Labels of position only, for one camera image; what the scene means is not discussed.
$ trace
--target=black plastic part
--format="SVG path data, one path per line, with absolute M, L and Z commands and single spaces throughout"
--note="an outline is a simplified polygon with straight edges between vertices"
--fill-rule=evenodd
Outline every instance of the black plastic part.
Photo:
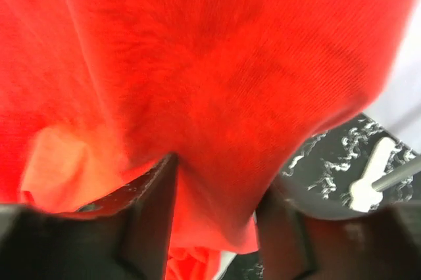
M 175 155 L 168 155 L 148 174 L 95 201 L 91 212 L 52 216 L 1 206 L 0 279 L 162 279 L 176 166 Z
M 300 214 L 278 188 L 256 211 L 265 280 L 421 279 L 421 203 L 328 221 Z

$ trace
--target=metal rod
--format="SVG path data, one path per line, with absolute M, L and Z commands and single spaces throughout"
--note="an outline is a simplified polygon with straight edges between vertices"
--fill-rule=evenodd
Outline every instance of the metal rod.
M 375 191 L 383 192 L 386 189 L 400 183 L 402 180 L 409 178 L 421 172 L 421 156 L 417 156 L 413 160 L 399 166 L 390 173 L 384 175 L 382 178 L 376 180 L 372 184 Z

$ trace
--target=red fabric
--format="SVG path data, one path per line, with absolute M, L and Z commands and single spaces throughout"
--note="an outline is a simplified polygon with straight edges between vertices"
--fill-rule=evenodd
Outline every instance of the red fabric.
M 75 210 L 174 151 L 167 278 L 210 279 L 288 156 L 381 91 L 411 2 L 0 0 L 0 202 Z

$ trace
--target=white surface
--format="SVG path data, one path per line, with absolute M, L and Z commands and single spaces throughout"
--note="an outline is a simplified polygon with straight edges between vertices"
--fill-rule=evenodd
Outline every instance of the white surface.
M 416 2 L 389 83 L 365 113 L 421 153 L 421 0 Z
M 390 137 L 384 137 L 377 142 L 374 150 L 368 159 L 361 179 L 351 184 L 349 194 L 351 195 L 350 208 L 359 212 L 368 212 L 372 206 L 383 200 L 383 193 L 372 188 L 372 183 L 384 175 L 387 162 L 396 146 L 396 142 Z

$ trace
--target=orange fabric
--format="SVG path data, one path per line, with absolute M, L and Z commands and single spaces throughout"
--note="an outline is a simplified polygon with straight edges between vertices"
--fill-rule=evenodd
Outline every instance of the orange fabric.
M 288 156 L 381 91 L 411 3 L 0 0 L 0 202 L 75 210 L 176 152 L 167 278 L 210 279 Z

